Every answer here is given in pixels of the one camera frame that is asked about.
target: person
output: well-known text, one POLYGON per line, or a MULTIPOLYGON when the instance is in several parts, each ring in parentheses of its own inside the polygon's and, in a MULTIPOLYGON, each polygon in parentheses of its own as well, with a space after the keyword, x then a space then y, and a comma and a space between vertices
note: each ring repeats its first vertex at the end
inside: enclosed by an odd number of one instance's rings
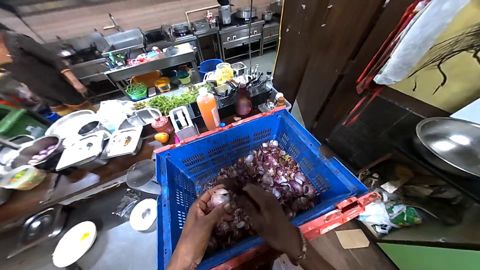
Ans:
MULTIPOLYGON (((221 184, 209 189, 190 207, 167 270, 195 269, 202 261, 215 224, 229 208, 229 203, 224 202, 205 213, 212 194, 219 188, 225 186, 221 184)), ((253 229, 267 245, 285 253, 293 264, 299 264, 305 270, 335 270, 290 223, 272 193, 252 184, 247 184, 243 191, 246 194, 237 194, 236 202, 249 215, 253 229)))
POLYGON ((33 38, 0 24, 0 68, 28 86, 42 103, 64 116, 75 110, 96 110, 84 97, 86 87, 61 58, 33 38))

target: bangle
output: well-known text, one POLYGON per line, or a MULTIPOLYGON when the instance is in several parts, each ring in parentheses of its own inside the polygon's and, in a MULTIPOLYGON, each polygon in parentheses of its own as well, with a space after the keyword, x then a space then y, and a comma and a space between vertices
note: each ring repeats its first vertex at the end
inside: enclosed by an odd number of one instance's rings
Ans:
POLYGON ((296 227, 297 231, 299 232, 300 241, 301 241, 301 255, 296 257, 295 260, 291 260, 292 264, 298 266, 301 259, 305 259, 305 254, 307 253, 307 240, 305 236, 301 233, 300 228, 296 227))

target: wooden table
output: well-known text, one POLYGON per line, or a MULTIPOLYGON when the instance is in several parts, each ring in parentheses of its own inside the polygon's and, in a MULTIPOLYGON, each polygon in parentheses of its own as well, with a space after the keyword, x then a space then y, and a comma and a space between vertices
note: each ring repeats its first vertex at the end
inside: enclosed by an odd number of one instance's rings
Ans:
MULTIPOLYGON (((252 110, 251 115, 260 113, 252 110)), ((234 122, 235 115, 222 119, 225 124, 234 122)), ((198 128, 200 133, 207 131, 206 127, 198 128)), ((149 125, 145 126, 144 142, 135 156, 112 158, 110 161, 91 171, 77 170, 70 175, 61 175, 55 186, 57 174, 49 173, 46 179, 37 187, 28 191, 14 191, 10 199, 0 206, 0 231, 16 227, 30 215, 62 202, 72 196, 86 192, 126 174, 133 164, 152 158, 153 151, 162 146, 153 138, 156 131, 149 125)), ((173 144, 174 135, 164 145, 173 144)))

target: orange fruit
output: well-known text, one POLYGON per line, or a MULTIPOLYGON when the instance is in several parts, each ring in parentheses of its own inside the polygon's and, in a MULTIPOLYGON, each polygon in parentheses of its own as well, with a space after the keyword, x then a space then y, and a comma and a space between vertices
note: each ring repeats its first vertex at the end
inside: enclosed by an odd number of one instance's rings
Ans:
POLYGON ((168 138, 170 138, 170 136, 168 135, 168 133, 165 132, 155 134, 155 140, 161 142, 162 144, 166 143, 168 141, 168 138))

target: cardboard piece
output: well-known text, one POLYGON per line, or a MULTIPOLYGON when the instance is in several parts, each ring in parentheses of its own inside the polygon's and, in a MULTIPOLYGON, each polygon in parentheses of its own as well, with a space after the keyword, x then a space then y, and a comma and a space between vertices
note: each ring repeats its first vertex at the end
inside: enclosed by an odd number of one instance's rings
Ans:
POLYGON ((344 249, 368 247, 370 244, 361 229, 335 231, 335 233, 344 249))

